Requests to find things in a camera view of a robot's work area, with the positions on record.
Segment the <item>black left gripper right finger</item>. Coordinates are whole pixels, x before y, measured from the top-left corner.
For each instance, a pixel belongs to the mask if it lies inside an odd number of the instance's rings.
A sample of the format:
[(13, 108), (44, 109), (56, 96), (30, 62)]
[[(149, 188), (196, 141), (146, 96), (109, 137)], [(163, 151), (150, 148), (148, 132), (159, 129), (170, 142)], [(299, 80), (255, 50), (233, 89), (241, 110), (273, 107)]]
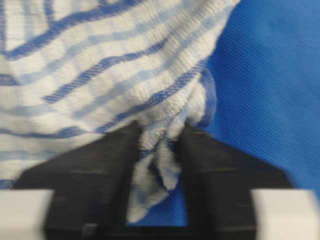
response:
[(254, 240), (255, 189), (291, 189), (283, 170), (186, 125), (178, 138), (188, 230), (195, 240)]

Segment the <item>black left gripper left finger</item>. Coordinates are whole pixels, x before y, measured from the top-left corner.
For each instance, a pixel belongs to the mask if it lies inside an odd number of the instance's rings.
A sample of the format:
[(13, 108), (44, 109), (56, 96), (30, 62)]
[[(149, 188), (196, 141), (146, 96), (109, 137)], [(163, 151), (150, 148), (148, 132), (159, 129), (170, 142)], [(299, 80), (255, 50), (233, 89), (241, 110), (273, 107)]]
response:
[(110, 240), (126, 228), (141, 129), (131, 122), (102, 138), (26, 169), (16, 190), (52, 190), (48, 240)]

